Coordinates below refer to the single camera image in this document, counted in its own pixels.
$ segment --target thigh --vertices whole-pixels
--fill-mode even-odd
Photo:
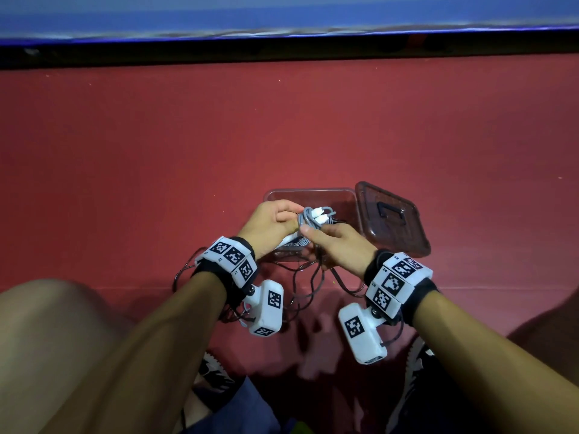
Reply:
[[[0,294],[2,432],[39,432],[130,326],[73,282],[36,280]]]

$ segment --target transparent plastic box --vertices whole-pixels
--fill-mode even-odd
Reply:
[[[412,257],[430,254],[416,205],[387,190],[367,182],[359,182],[356,189],[273,189],[264,201],[290,200],[303,206],[330,206],[336,219],[347,222],[358,233],[380,248],[392,252],[404,251]],[[268,260],[304,260],[301,247],[280,247]]]

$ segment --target red surface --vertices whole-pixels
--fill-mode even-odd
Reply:
[[[577,73],[579,55],[1,72],[0,286],[77,279],[140,317],[267,190],[368,181],[417,204],[437,283],[508,332],[579,279]],[[271,376],[331,403],[276,409],[372,431],[387,411],[339,344],[345,300],[330,282],[285,334],[220,326],[213,346],[274,401]]]

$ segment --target shoe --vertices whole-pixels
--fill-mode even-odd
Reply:
[[[201,360],[199,374],[209,384],[210,390],[217,393],[227,391],[235,384],[235,381],[229,377],[220,362],[207,352],[205,352]]]
[[[412,343],[408,353],[402,397],[400,398],[400,401],[388,419],[388,424],[386,425],[386,434],[390,434],[394,428],[396,428],[398,419],[400,418],[400,413],[404,408],[404,405],[407,403],[409,397],[414,393],[416,380],[423,373],[424,365],[428,364],[430,357],[434,357],[432,350],[429,349],[422,338],[417,337],[416,340],[414,340],[414,343]]]

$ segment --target blue edge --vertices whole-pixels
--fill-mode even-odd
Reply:
[[[204,11],[0,14],[0,45],[540,29],[579,29],[579,0],[393,0]]]

